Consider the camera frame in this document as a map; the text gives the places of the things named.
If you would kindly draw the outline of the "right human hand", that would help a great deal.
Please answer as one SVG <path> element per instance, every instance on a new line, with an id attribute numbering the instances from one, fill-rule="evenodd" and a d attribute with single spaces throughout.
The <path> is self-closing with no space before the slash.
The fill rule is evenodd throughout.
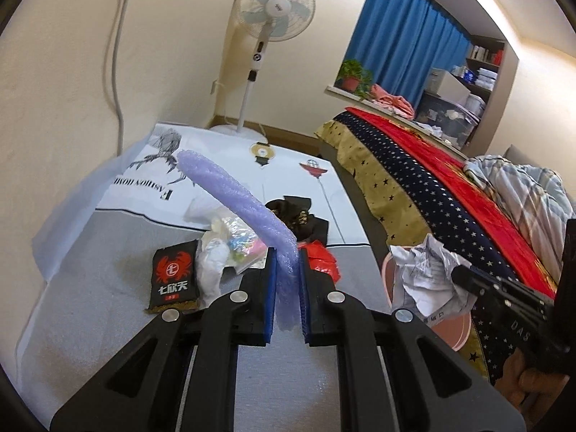
<path id="1" fill-rule="evenodd" d="M 495 388 L 517 409 L 526 403 L 527 396 L 534 395 L 532 409 L 548 410 L 569 380 L 568 375 L 542 373 L 527 367 L 525 356 L 517 348 L 504 363 L 502 377 L 496 381 Z"/>

